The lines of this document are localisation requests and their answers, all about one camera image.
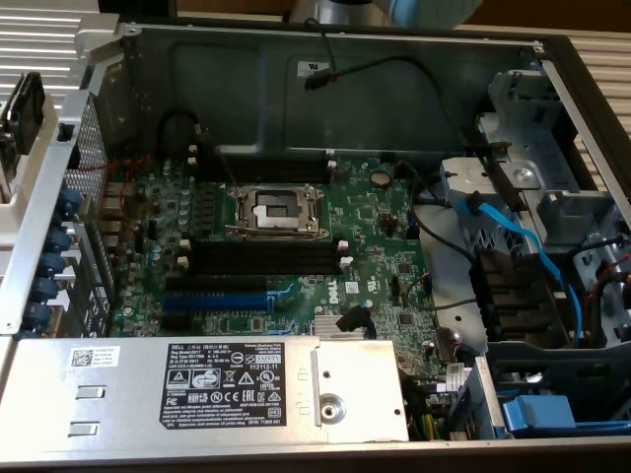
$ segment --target metal side panel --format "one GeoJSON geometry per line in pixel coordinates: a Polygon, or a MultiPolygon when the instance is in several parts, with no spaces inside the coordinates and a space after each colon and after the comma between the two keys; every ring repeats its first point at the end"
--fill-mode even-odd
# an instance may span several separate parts
{"type": "Polygon", "coordinates": [[[79,22],[99,11],[97,0],[0,1],[0,104],[25,71],[38,71],[44,89],[60,109],[79,89],[83,67],[74,37],[79,22]]]}

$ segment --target white label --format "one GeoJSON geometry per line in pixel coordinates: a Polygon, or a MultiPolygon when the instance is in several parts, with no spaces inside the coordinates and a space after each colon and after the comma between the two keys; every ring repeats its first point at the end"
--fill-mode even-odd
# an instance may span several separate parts
{"type": "Polygon", "coordinates": [[[359,294],[359,284],[355,281],[346,283],[346,294],[359,294]]]}
{"type": "Polygon", "coordinates": [[[465,381],[464,363],[447,365],[447,391],[457,392],[465,381]]]}
{"type": "Polygon", "coordinates": [[[280,355],[256,355],[254,358],[256,359],[257,365],[282,363],[282,357],[280,355]]]}
{"type": "Polygon", "coordinates": [[[120,347],[79,347],[70,351],[70,368],[113,368],[118,366],[120,347]]]}
{"type": "Polygon", "coordinates": [[[298,62],[298,77],[309,77],[311,74],[317,71],[328,68],[328,62],[298,62]]]}

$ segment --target sticker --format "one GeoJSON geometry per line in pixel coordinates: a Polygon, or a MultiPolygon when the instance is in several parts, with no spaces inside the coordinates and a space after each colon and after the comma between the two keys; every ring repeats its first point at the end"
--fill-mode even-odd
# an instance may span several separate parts
{"type": "Polygon", "coordinates": [[[465,381],[464,363],[447,365],[447,391],[457,392],[465,381]]]}
{"type": "Polygon", "coordinates": [[[327,68],[328,62],[299,61],[297,77],[309,77],[314,72],[321,71],[327,68]]]}
{"type": "Polygon", "coordinates": [[[79,347],[70,351],[70,368],[114,368],[120,347],[79,347]]]}
{"type": "Polygon", "coordinates": [[[356,282],[346,283],[346,294],[359,294],[359,284],[356,282]]]}
{"type": "Polygon", "coordinates": [[[284,360],[280,342],[170,344],[160,422],[169,430],[286,426],[284,360]]]}

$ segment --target cpu socket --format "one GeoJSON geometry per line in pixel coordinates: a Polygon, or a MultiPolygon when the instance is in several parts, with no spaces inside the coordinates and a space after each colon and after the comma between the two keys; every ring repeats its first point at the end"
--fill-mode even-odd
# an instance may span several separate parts
{"type": "Polygon", "coordinates": [[[324,193],[304,187],[244,186],[231,189],[236,224],[228,235],[256,239],[316,239],[328,236],[319,226],[318,201],[324,193]]]}

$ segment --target black memory slot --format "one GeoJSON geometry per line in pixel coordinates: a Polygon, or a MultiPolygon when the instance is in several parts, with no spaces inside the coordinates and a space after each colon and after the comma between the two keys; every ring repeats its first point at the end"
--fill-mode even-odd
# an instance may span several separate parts
{"type": "Polygon", "coordinates": [[[196,242],[190,256],[193,275],[339,273],[336,246],[330,241],[196,242]]]}
{"type": "MultiPolygon", "coordinates": [[[[287,161],[261,157],[230,157],[228,163],[238,182],[328,183],[326,159],[287,161]]],[[[221,160],[215,157],[200,160],[195,178],[202,182],[232,181],[221,160]]]]}

